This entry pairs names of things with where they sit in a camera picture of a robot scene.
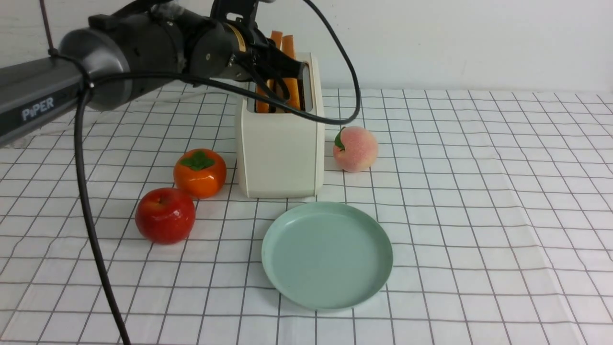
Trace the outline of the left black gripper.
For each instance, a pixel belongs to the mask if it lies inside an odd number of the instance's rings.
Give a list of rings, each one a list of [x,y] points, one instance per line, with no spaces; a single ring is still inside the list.
[[[300,80],[305,63],[296,59],[295,48],[276,48],[256,24],[258,0],[215,0],[211,18],[221,23],[222,69],[220,77],[233,81],[272,80],[291,94],[285,80]]]

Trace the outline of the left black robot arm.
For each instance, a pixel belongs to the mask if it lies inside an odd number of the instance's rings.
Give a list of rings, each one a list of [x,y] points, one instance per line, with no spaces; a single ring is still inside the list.
[[[215,0],[202,16],[175,0],[135,0],[113,14],[88,18],[48,57],[1,69],[1,144],[6,146],[72,111],[91,81],[116,73],[182,73],[204,79],[300,79],[305,63],[258,30],[258,0]]]

